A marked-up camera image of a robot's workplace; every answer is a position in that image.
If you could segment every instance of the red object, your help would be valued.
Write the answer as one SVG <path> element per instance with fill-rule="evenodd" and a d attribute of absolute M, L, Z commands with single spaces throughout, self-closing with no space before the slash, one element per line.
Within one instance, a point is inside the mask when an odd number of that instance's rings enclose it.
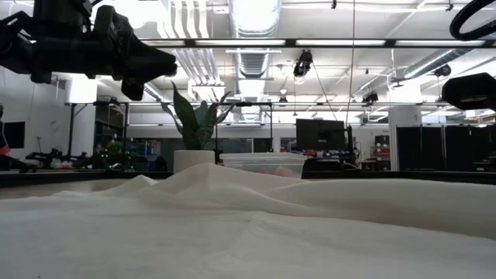
<path fill-rule="evenodd" d="M 0 155 L 7 155 L 10 152 L 10 148 L 8 146 L 4 146 L 0 148 Z"/>

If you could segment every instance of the ceiling beam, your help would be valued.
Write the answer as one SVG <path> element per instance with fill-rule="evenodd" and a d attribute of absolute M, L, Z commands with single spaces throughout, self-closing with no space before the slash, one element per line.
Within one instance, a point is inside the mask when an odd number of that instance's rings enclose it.
<path fill-rule="evenodd" d="M 494 49 L 496 40 L 435 39 L 143 39 L 160 49 L 169 48 L 308 48 L 308 49 Z"/>

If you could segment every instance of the robotic arm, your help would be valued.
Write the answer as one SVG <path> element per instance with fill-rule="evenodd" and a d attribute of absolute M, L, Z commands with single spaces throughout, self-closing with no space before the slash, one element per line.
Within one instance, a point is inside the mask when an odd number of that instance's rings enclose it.
<path fill-rule="evenodd" d="M 176 74 L 175 56 L 140 42 L 125 16 L 103 5 L 91 26 L 91 9 L 88 0 L 35 0 L 32 18 L 0 20 L 0 65 L 36 83 L 50 83 L 53 72 L 111 75 L 133 101 L 148 81 Z"/>

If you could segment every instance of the black mechanical device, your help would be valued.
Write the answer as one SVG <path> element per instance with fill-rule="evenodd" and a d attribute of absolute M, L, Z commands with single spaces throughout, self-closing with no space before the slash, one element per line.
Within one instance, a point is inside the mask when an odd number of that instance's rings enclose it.
<path fill-rule="evenodd" d="M 124 95 L 140 101 L 146 82 L 176 74 L 176 58 L 142 43 L 109 5 L 91 23 L 100 1 L 35 0 L 33 17 L 17 12 L 0 20 L 0 65 L 47 84 L 53 72 L 111 75 Z"/>
<path fill-rule="evenodd" d="M 455 16 L 449 31 L 458 40 L 477 40 L 496 33 L 496 20 L 475 30 L 461 33 L 462 25 L 476 12 L 496 0 L 473 0 Z M 488 73 L 472 74 L 448 80 L 443 86 L 443 100 L 463 110 L 496 110 L 496 80 Z"/>
<path fill-rule="evenodd" d="M 313 63 L 313 56 L 310 50 L 301 52 L 296 65 L 294 66 L 293 74 L 295 77 L 304 77 L 309 71 Z"/>

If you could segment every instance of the white plant pot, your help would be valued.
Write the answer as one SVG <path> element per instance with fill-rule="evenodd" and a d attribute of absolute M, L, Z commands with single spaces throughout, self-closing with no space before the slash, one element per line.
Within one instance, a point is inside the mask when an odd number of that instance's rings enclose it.
<path fill-rule="evenodd" d="M 215 152 L 211 150 L 177 150 L 174 152 L 175 174 L 204 163 L 215 164 Z"/>

